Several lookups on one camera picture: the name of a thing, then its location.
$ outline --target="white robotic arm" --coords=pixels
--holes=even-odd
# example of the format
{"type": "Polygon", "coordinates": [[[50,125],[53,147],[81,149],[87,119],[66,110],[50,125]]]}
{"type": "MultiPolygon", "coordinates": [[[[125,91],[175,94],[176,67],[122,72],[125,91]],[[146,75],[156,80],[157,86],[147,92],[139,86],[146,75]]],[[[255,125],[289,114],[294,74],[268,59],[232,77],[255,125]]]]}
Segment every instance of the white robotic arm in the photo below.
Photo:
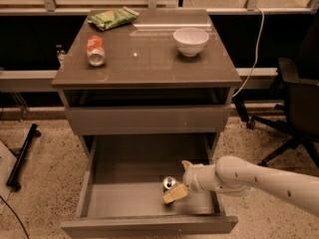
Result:
{"type": "Polygon", "coordinates": [[[165,193],[166,203],[204,190],[244,196],[255,187],[319,216],[319,177],[262,167],[235,156],[224,156],[211,165],[182,164],[182,183],[165,193]]]}

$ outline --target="beige speckled floor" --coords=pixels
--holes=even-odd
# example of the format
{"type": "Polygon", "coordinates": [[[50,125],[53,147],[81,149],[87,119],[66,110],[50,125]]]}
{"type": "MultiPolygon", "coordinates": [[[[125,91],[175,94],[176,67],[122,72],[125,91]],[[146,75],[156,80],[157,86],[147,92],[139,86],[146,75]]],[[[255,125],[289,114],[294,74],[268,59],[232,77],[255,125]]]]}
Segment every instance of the beige speckled floor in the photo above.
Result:
{"type": "MultiPolygon", "coordinates": [[[[20,178],[22,188],[8,199],[19,214],[31,239],[68,238],[60,229],[62,221],[72,220],[81,190],[87,158],[73,135],[63,113],[57,109],[31,111],[22,122],[15,111],[2,113],[0,139],[10,147],[20,147],[34,122],[41,137],[34,138],[20,178]]],[[[219,140],[216,157],[236,155],[256,162],[287,138],[265,125],[255,130],[233,113],[219,140]]],[[[287,151],[271,163],[272,167],[311,175],[319,170],[302,147],[287,151]]],[[[222,197],[227,215],[239,223],[229,235],[179,236],[189,239],[318,238],[319,218],[284,203],[257,189],[243,198],[222,197]]],[[[0,238],[25,238],[15,217],[5,208],[0,215],[0,238]]]]}

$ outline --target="chip bag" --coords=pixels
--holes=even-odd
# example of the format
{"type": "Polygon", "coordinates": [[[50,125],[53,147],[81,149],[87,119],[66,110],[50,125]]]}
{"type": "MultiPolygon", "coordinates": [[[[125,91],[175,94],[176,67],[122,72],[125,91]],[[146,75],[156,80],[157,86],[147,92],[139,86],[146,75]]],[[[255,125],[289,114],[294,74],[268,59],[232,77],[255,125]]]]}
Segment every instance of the chip bag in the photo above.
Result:
{"type": "Polygon", "coordinates": [[[110,10],[91,16],[88,18],[88,22],[95,24],[100,30],[106,31],[130,23],[138,16],[138,12],[124,7],[123,9],[110,10]]]}

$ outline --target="drawer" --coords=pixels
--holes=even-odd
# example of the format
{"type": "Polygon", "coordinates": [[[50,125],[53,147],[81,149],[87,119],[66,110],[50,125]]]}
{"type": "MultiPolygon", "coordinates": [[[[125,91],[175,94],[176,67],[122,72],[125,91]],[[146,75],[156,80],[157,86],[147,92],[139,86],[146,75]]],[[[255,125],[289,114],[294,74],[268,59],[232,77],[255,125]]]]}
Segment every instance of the drawer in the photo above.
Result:
{"type": "Polygon", "coordinates": [[[96,136],[76,219],[62,223],[71,238],[229,233],[214,193],[192,193],[165,205],[162,181],[181,180],[184,159],[208,163],[204,133],[96,136]]]}
{"type": "Polygon", "coordinates": [[[77,135],[223,131],[230,105],[204,107],[66,108],[77,135]]]}

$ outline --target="white bowl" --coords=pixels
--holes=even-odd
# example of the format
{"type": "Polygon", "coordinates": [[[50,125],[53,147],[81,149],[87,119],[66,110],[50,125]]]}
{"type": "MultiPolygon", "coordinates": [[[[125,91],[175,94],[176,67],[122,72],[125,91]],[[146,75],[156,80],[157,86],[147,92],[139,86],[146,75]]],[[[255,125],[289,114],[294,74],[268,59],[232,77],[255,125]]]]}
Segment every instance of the white bowl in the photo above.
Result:
{"type": "Polygon", "coordinates": [[[198,28],[181,28],[173,33],[177,49],[187,57],[196,56],[206,47],[209,35],[198,28]]]}

